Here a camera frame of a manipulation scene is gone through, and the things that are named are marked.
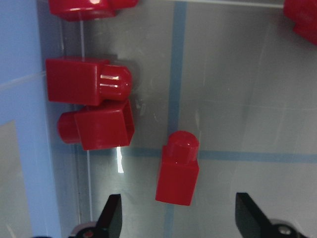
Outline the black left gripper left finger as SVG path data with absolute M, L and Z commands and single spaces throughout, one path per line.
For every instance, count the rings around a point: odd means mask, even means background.
M 96 223 L 97 238 L 119 238 L 122 229 L 122 202 L 120 194 L 109 196 Z

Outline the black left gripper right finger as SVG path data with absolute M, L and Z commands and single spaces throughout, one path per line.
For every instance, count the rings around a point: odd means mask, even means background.
M 279 237 L 275 226 L 245 192 L 236 193 L 235 223 L 243 238 Z

